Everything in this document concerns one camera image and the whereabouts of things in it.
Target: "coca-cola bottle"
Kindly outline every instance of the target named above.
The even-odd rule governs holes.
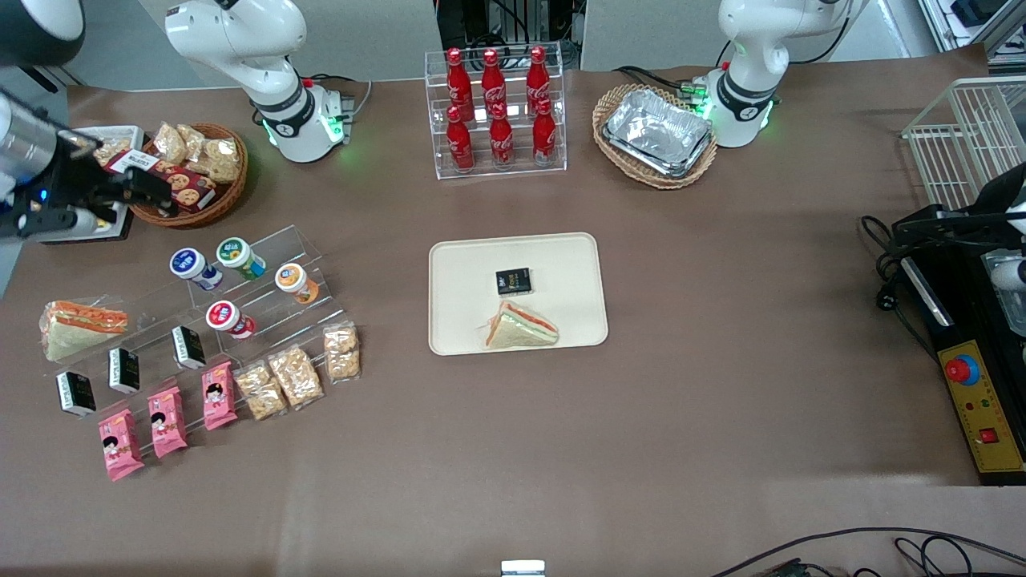
[[[445,130],[445,136],[448,137],[452,164],[456,165],[457,172],[466,175],[474,169],[474,150],[470,146],[470,130],[463,123],[459,107],[450,106],[447,113],[449,126]]]
[[[495,114],[488,129],[491,137],[491,163],[496,170],[509,170],[513,167],[513,127],[506,119],[505,104],[502,108],[497,108]]]
[[[499,70],[499,52],[495,48],[484,50],[481,90],[484,92],[484,110],[487,111],[488,118],[497,118],[499,111],[502,111],[502,117],[506,118],[506,78]]]
[[[449,48],[445,60],[448,62],[449,99],[452,106],[460,110],[460,119],[464,122],[474,120],[474,97],[470,91],[470,76],[463,67],[463,55],[460,48]]]
[[[530,69],[527,71],[527,117],[537,114],[538,103],[549,100],[549,71],[545,68],[545,47],[530,49]]]
[[[556,121],[552,119],[552,101],[539,101],[535,118],[535,164],[551,166],[556,160]]]

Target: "red switch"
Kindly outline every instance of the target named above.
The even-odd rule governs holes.
[[[980,429],[980,441],[984,445],[990,445],[992,443],[997,443],[997,431],[994,429]]]

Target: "pink snack package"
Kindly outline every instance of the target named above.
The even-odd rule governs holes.
[[[115,414],[100,422],[100,439],[104,443],[104,464],[107,476],[118,480],[143,467],[143,457],[139,453],[135,438],[135,419],[131,411]]]
[[[203,373],[203,424],[210,431],[231,423],[235,416],[235,386],[232,379],[232,361]]]
[[[189,447],[186,443],[186,421],[182,413],[182,392],[171,387],[149,398],[150,430],[153,451],[163,459],[171,451]]]

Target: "sandwich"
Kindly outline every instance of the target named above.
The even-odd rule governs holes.
[[[484,346],[489,349],[546,347],[558,340],[559,330],[551,322],[510,301],[503,301],[499,314],[491,318],[491,331]]]
[[[49,360],[61,360],[98,345],[128,326],[128,315],[116,310],[53,301],[46,305],[39,329],[43,334],[43,353]]]

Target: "brown tablecloth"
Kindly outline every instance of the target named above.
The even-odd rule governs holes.
[[[125,242],[24,251],[0,304],[2,572],[494,575],[540,557],[551,575],[703,575],[857,525],[1021,549],[1026,489],[976,487],[936,367],[873,306],[857,232],[863,214],[918,207],[899,131],[985,73],[978,49],[793,67],[758,140],[678,192],[628,180],[592,142],[593,104],[625,81],[611,73],[567,76],[565,174],[445,183],[419,82],[377,84],[353,143],[310,165],[271,148],[239,90],[73,90],[75,125],[238,130],[250,192],[205,229],[136,222]],[[292,223],[361,325],[363,378],[112,484],[94,426],[41,378],[42,305],[139,297],[170,280],[174,248]],[[431,353],[434,243],[573,231],[598,241],[603,345]],[[886,574],[887,543],[795,552]]]

